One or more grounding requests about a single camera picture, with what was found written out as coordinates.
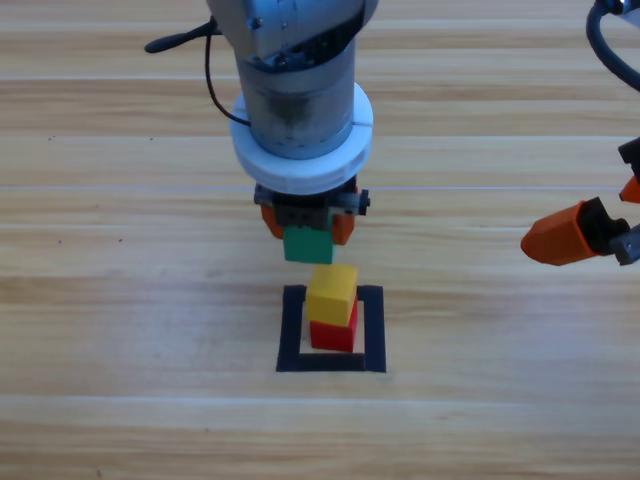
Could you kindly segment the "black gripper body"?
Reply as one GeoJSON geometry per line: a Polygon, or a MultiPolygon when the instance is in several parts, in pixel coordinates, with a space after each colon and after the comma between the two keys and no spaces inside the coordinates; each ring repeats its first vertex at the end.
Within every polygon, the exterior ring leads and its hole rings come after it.
{"type": "MultiPolygon", "coordinates": [[[[630,166],[633,176],[639,180],[639,138],[618,148],[623,162],[630,166]]],[[[611,241],[614,255],[621,266],[631,265],[639,260],[639,225],[611,241]]]]}
{"type": "Polygon", "coordinates": [[[256,205],[272,206],[278,224],[285,227],[329,229],[334,213],[364,216],[371,206],[370,192],[360,190],[356,180],[316,194],[287,194],[257,184],[254,190],[256,205]]]}

